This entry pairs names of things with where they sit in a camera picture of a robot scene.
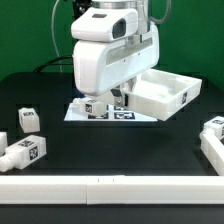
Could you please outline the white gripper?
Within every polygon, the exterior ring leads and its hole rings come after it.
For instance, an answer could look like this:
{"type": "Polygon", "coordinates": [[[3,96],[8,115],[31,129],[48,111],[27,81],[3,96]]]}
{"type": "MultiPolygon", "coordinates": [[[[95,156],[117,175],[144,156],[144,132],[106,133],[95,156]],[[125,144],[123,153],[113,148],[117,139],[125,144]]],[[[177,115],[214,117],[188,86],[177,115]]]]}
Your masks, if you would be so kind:
{"type": "MultiPolygon", "coordinates": [[[[111,43],[78,41],[73,51],[77,89],[98,97],[154,67],[159,60],[159,33],[151,22],[150,31],[139,43],[124,38],[111,43]]],[[[124,106],[123,95],[113,89],[114,104],[124,106]]]]}

